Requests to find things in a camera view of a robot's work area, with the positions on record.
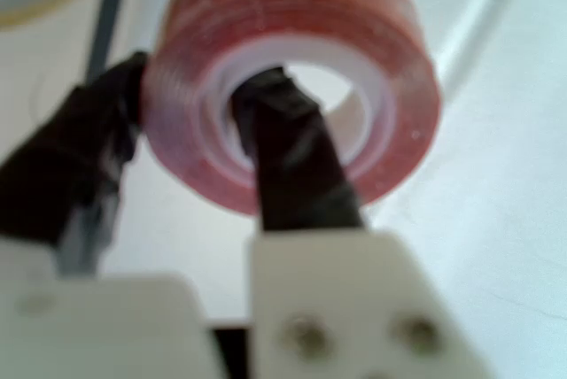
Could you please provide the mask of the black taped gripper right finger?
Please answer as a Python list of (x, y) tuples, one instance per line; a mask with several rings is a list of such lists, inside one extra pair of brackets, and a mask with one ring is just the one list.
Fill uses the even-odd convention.
[(280, 67), (231, 101), (261, 219), (252, 376), (490, 377), (402, 238), (366, 228), (318, 104)]

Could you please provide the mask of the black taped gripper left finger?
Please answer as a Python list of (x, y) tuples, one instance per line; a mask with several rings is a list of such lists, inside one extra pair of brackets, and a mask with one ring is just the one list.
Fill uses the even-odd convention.
[(94, 274), (141, 134), (148, 55), (132, 53), (61, 105), (1, 163), (1, 271)]

